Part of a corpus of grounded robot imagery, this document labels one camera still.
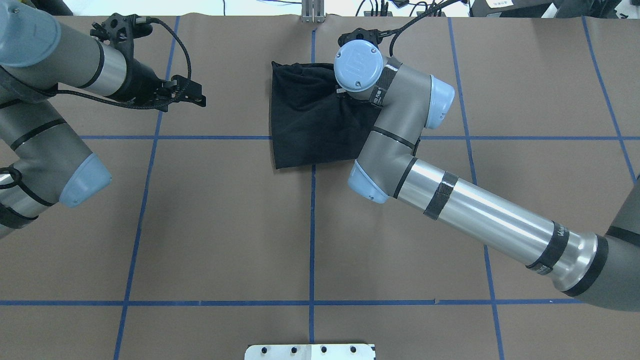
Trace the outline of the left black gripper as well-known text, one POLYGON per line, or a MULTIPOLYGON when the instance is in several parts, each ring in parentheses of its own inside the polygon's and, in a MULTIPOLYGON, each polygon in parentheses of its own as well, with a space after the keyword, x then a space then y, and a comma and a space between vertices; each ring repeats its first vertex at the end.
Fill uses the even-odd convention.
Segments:
POLYGON ((151 35, 155 24, 176 36, 166 22, 152 16, 112 14, 92 24, 90 36, 100 44, 100 60, 90 92, 127 109, 166 109, 174 102, 206 107, 201 84, 182 75, 160 79, 135 59, 135 40, 151 35))

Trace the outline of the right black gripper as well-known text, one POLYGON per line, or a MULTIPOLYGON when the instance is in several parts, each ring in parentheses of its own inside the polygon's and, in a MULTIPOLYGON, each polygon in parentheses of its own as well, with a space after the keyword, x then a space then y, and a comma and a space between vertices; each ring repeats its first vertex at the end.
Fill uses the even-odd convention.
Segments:
POLYGON ((340 47, 343 47, 346 43, 362 40, 371 43, 375 48, 378 48, 382 43, 382 39, 382 30, 357 28, 352 30, 352 32, 341 34, 337 39, 337 43, 340 47))

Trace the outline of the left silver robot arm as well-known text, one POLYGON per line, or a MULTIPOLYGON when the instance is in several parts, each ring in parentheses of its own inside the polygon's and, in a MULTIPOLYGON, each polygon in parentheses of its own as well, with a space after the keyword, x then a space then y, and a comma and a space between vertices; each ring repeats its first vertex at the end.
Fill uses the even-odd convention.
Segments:
POLYGON ((18 159, 1 168, 1 236, 36 221, 57 203, 78 207, 112 174, 50 103, 71 95, 131 110, 167 112, 180 102, 205 107, 185 44, 159 18, 112 14, 89 34, 18 0, 1 15, 1 139, 18 159), (134 56, 134 41, 162 26, 185 54, 187 75, 160 79, 134 56))

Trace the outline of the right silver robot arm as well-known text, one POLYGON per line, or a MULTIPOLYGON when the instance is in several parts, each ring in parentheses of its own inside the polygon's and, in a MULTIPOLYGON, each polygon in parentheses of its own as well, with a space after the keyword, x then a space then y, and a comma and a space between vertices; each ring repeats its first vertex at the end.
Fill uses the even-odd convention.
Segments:
POLYGON ((574 232, 416 157, 423 129, 445 119, 456 92, 378 48, 391 30, 341 34, 334 77, 346 96, 380 112, 355 159, 349 187, 375 203, 398 199, 547 277, 588 305, 640 308, 639 185, 604 235, 574 232))

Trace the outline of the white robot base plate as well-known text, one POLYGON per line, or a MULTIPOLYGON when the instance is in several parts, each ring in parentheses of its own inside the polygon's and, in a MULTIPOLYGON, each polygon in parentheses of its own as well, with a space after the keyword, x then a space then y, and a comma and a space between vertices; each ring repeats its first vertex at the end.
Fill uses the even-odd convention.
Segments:
POLYGON ((245 360, 375 360, 373 344, 254 344, 247 347, 245 360))

